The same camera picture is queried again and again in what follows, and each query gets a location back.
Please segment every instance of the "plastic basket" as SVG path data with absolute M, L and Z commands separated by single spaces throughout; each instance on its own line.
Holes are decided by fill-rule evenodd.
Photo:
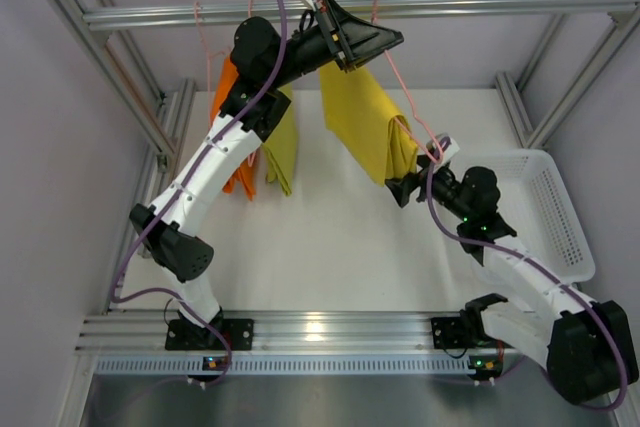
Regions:
M 471 166 L 492 169 L 498 177 L 499 212 L 528 249 L 563 282 L 584 282 L 596 267 L 584 232 L 553 158 L 540 150 L 454 157 L 451 170 L 461 179 Z M 503 282 L 472 261 L 477 276 L 488 283 Z

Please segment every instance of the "metal rod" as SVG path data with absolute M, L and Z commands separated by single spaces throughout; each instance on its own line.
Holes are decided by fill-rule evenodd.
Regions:
M 113 0 L 98 0 L 100 5 L 103 7 L 113 7 L 115 2 Z M 144 79 L 146 83 L 146 87 L 153 96 L 156 105 L 160 105 L 162 99 L 164 98 L 164 93 L 160 89 L 158 82 L 151 71 L 151 68 L 147 64 L 144 56 L 140 52 L 133 36 L 129 32 L 117 32 L 117 36 L 122 41 L 125 50 L 127 51 L 127 55 L 133 61 L 136 70 L 139 72 L 140 77 Z
M 173 143 L 162 130 L 155 115 L 144 106 L 139 105 L 131 94 L 126 84 L 120 78 L 120 74 L 111 60 L 96 42 L 93 33 L 82 20 L 82 10 L 76 0 L 48 0 L 56 13 L 67 25 L 80 46 L 85 50 L 89 58 L 98 68 L 98 71 L 106 79 L 120 99 L 129 108 L 138 124 L 142 128 L 147 139 L 155 149 L 169 158 L 175 156 L 176 150 Z
M 560 102 L 545 116 L 540 125 L 531 134 L 531 137 L 527 140 L 527 148 L 542 148 L 546 144 L 622 46 L 638 31 L 639 24 L 640 7 L 636 8 L 627 23 L 620 27 L 612 26 L 605 31 L 593 55 L 579 71 Z
M 511 127 L 518 138 L 518 143 L 523 147 L 531 135 L 533 127 L 520 93 L 509 73 L 498 72 L 496 74 L 496 90 L 507 112 Z
M 518 87 L 518 90 L 520 92 L 523 92 L 524 89 L 527 88 L 527 85 L 529 84 L 529 80 L 531 80 L 533 73 L 537 69 L 538 65 L 540 65 L 540 62 L 542 62 L 542 60 L 546 57 L 551 45 L 553 45 L 555 40 L 558 38 L 560 31 L 567 22 L 567 19 L 567 15 L 562 14 L 554 15 L 551 21 L 549 21 L 549 24 L 546 26 L 535 50 L 533 51 L 533 54 L 531 54 L 529 62 L 527 62 L 527 66 L 522 71 L 522 74 L 520 75 L 520 78 L 516 83 L 516 86 Z
M 638 2 L 640 0 L 380 0 L 379 16 L 395 19 L 632 11 Z M 302 2 L 285 4 L 290 21 L 298 20 L 305 10 Z M 371 12 L 371 0 L 340 0 L 340 5 L 362 17 Z M 278 20 L 275 2 L 254 4 L 253 13 L 271 21 Z M 247 6 L 245 3 L 204 5 L 200 14 L 206 25 L 235 25 L 245 20 Z M 84 20 L 93 31 L 195 25 L 190 5 L 93 9 L 84 15 Z

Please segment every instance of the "metal frame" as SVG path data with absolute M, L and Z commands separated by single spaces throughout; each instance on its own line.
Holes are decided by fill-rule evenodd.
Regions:
M 192 7 L 118 8 L 113 6 L 112 0 L 98 0 L 102 7 L 86 9 L 80 0 L 48 1 L 107 83 L 127 105 L 150 142 L 135 192 L 136 200 L 148 200 L 175 174 L 195 84 L 193 81 L 183 81 L 170 104 L 160 103 L 163 93 L 131 34 L 124 31 L 134 28 L 193 26 Z M 639 4 L 640 0 L 380 0 L 379 17 L 401 19 L 555 15 L 518 83 L 505 72 L 498 73 L 496 77 L 496 88 L 519 142 L 526 147 L 540 148 L 637 31 L 640 23 Z M 366 17 L 370 13 L 371 0 L 341 0 L 341 5 L 356 15 Z M 301 2 L 288 2 L 286 9 L 288 20 L 295 21 L 302 14 L 304 6 Z M 255 4 L 253 12 L 270 20 L 278 20 L 277 6 L 273 2 Z M 526 88 L 536 67 L 549 51 L 565 23 L 565 16 L 582 12 L 612 13 L 614 22 L 581 67 L 561 101 L 533 129 L 519 90 Z M 245 3 L 209 5 L 203 6 L 201 10 L 201 18 L 206 25 L 237 24 L 245 17 Z M 113 32 L 120 37 L 138 77 L 143 79 L 146 89 L 158 102 L 158 112 L 146 104 L 145 96 L 139 92 L 132 75 L 109 46 L 108 40 Z M 157 156 L 160 162 L 154 161 Z M 132 238 L 133 233 L 128 229 L 122 238 L 122 249 L 130 245 Z M 245 354 L 244 358 L 251 355 L 272 360 L 276 358 L 274 356 L 337 359 L 345 355 L 375 354 L 387 359 L 424 360 L 441 356 L 441 352 L 435 351 L 431 343 L 429 314 L 229 312 L 228 315 L 251 316 L 256 320 L 255 349 L 252 354 Z M 317 325 L 323 326 L 321 332 L 316 331 Z M 163 350 L 164 332 L 165 326 L 159 312 L 114 311 L 104 316 L 89 317 L 78 340 L 75 373 L 69 384 L 58 425 L 78 425 L 93 373 L 98 365 L 103 370 L 105 365 L 110 365 L 100 364 L 105 358 L 111 356 L 112 360 L 122 360 L 124 355 L 128 359 L 148 359 L 149 356 L 154 359 L 159 358 L 158 356 L 182 356 L 184 359 L 185 353 L 167 353 Z M 323 336 L 323 342 L 314 342 L 314 339 L 318 339 L 317 336 Z M 238 354 L 238 357 L 243 359 L 243 354 Z M 637 401 L 637 389 L 633 392 Z

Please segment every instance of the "yellow cloth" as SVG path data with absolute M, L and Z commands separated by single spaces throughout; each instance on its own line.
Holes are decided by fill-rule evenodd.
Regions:
M 284 194 L 291 195 L 298 155 L 298 129 L 293 112 L 293 87 L 291 84 L 285 85 L 280 91 L 292 102 L 267 141 L 262 144 L 262 151 L 267 159 L 267 182 L 277 179 Z
M 331 62 L 319 69 L 324 120 L 371 180 L 415 171 L 418 146 L 396 124 L 407 119 L 365 68 L 344 73 Z

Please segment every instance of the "white arm segment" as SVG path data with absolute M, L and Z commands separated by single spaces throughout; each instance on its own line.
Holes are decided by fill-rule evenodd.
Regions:
M 242 130 L 242 123 L 237 122 L 220 141 L 213 144 L 213 147 L 206 154 L 185 188 L 182 183 L 187 172 L 200 153 L 210 144 L 211 139 L 213 139 L 231 119 L 232 117 L 230 115 L 215 118 L 205 141 L 182 169 L 180 175 L 176 177 L 167 190 L 151 203 L 151 205 L 155 207 L 155 211 L 158 212 L 169 202 L 169 199 L 171 199 L 176 192 L 176 189 L 184 190 L 178 200 L 162 217 L 162 220 L 166 222 L 167 225 L 170 225 L 172 222 L 178 223 L 180 226 L 178 230 L 192 237 L 196 236 L 204 217 L 209 211 L 209 207 L 216 198 L 216 195 L 218 195 L 218 192 L 222 190 L 224 184 L 229 180 L 229 177 L 231 177 L 244 159 L 260 147 L 262 143 L 255 132 L 245 132 Z M 173 290 L 180 294 L 180 297 L 186 301 L 187 305 L 202 319 L 210 322 L 220 311 L 220 305 L 213 295 L 211 284 L 206 273 L 203 273 L 194 280 L 182 283 L 178 281 L 170 270 L 162 270 L 171 280 Z M 182 306 L 180 307 L 180 312 L 190 322 L 204 327 L 201 322 L 198 322 L 187 313 Z
M 516 237 L 503 237 L 496 244 L 520 252 L 544 267 Z M 524 313 L 511 302 L 493 304 L 481 313 L 485 333 L 512 345 L 546 369 L 553 323 L 562 317 L 562 312 L 578 313 L 584 309 L 533 266 L 512 255 L 485 248 L 484 268 L 499 275 L 532 311 Z M 593 302 L 591 297 L 569 288 L 587 303 Z

